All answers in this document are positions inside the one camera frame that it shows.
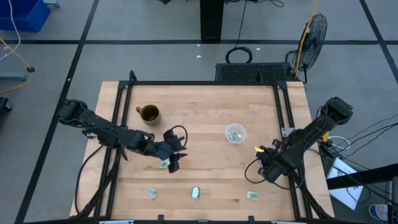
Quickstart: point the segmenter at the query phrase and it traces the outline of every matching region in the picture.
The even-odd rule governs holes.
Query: blue bin
[[[18,31],[38,32],[50,15],[43,0],[11,0],[12,13]],[[0,29],[14,30],[8,0],[0,0]]]

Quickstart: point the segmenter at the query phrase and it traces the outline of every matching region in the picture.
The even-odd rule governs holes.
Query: brown mug
[[[136,107],[141,119],[147,125],[156,125],[160,122],[160,111],[155,105],[146,105],[143,108]]]

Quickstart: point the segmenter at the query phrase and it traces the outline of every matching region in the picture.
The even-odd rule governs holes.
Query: wooden plank
[[[303,128],[311,122],[303,85],[288,84],[295,125]],[[96,113],[106,119],[112,117],[117,86],[117,82],[104,82],[101,87]],[[147,104],[160,109],[162,122],[157,127],[144,124],[135,111],[135,107]],[[242,144],[230,144],[225,138],[225,129],[231,123],[246,128],[248,135]],[[250,215],[256,220],[294,219],[288,191],[267,182],[251,184],[243,175],[254,159],[254,146],[271,147],[273,139],[280,139],[272,87],[133,86],[127,120],[130,128],[154,133],[156,141],[160,141],[164,131],[178,124],[184,125],[189,135],[188,156],[180,161],[176,173],[160,170],[160,160],[156,158],[126,151],[129,160],[121,161],[113,219],[157,219],[159,214],[167,220],[247,220]],[[182,129],[175,132],[184,134]],[[97,147],[96,139],[89,140],[85,158]],[[87,163],[82,173],[80,208],[98,187],[103,155],[104,150]],[[308,188],[333,215],[319,155],[306,152],[305,167]],[[248,170],[248,177],[261,180],[256,165]],[[280,177],[277,183],[288,186],[286,177]],[[156,200],[149,198],[149,187],[157,190]],[[191,199],[192,187],[200,188],[200,199]],[[259,201],[248,200],[248,190],[258,192]]]

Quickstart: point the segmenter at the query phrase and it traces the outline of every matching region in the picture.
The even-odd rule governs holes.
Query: white cable
[[[18,44],[15,46],[14,51],[17,50],[17,48],[19,47],[19,44],[21,44],[21,37],[19,35],[17,26],[15,26],[15,22],[14,22],[14,15],[12,15],[12,4],[11,4],[11,0],[8,0],[8,3],[10,5],[10,18],[11,18],[11,22],[12,25],[14,26],[15,31],[17,32],[18,35]],[[12,55],[13,52],[9,52],[8,54],[4,54],[4,56],[2,58],[0,58],[0,62],[3,61],[6,57]]]
[[[351,147],[351,143],[350,143],[346,138],[343,138],[343,137],[341,137],[341,136],[330,136],[330,137],[329,137],[329,139],[332,139],[332,138],[338,138],[338,139],[341,139],[341,140],[347,142],[348,147],[341,147],[341,146],[338,146],[338,145],[336,145],[336,144],[333,143],[332,146],[334,146],[334,147],[336,147],[336,148],[338,148],[338,149],[349,149],[349,148]]]

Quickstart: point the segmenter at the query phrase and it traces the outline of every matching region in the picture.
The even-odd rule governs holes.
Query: electric fan
[[[312,65],[315,63],[319,56],[319,53],[325,41],[327,28],[328,21],[326,17],[322,14],[317,14],[311,20],[310,26],[308,28],[309,31],[306,33],[306,30],[304,30],[301,36],[300,43],[303,38],[304,41],[301,49],[298,69],[293,68],[291,71],[293,73],[293,76],[295,77],[297,70],[304,72],[305,81],[303,83],[307,83],[307,70],[312,67]],[[285,62],[287,62],[290,54],[294,54],[292,63],[294,64],[294,67],[296,67],[298,62],[297,55],[299,51],[300,46],[297,50],[287,52],[285,56]]]

